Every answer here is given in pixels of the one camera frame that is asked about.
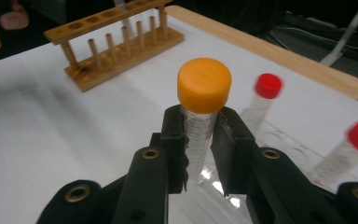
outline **centrifuge tube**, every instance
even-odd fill
[[[226,104],[231,86],[227,67],[215,59],[185,63],[178,74],[178,98],[185,117],[189,179],[200,176],[218,111]]]
[[[316,185],[327,187],[357,165],[358,122],[349,129],[347,139],[313,169],[310,180]]]
[[[261,121],[267,115],[273,100],[282,88],[281,80],[272,74],[262,74],[255,83],[255,95],[248,108],[242,113],[243,122],[252,134],[256,134]]]

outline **white surface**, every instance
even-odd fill
[[[351,98],[185,23],[169,23],[185,35],[184,43],[87,93],[63,72],[67,61],[59,46],[0,61],[0,223],[35,223],[57,190],[74,180],[105,186],[126,174],[133,153],[160,132],[164,110],[178,104],[177,71],[196,57],[230,69],[227,106],[238,112],[250,104],[258,75],[280,76],[285,86],[266,120],[322,156],[358,120],[358,102]],[[91,36],[99,50],[106,48],[107,32],[119,43],[119,28],[113,24],[72,41],[77,59],[90,56]],[[170,223],[191,223],[178,206],[170,204]]]

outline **test tube rack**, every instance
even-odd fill
[[[112,77],[143,63],[184,41],[184,36],[168,27],[165,5],[172,0],[137,0],[127,4],[126,10],[113,7],[86,18],[66,23],[45,32],[45,37],[55,45],[61,45],[69,66],[65,73],[83,92],[88,91]],[[149,9],[158,10],[159,27],[154,16],[149,17],[150,31],[143,33],[142,22],[136,22],[136,35],[131,38],[129,28],[123,26],[123,42],[115,45],[112,34],[105,35],[108,49],[99,52],[94,39],[89,39],[92,56],[78,62],[70,40],[109,24],[127,20]]]

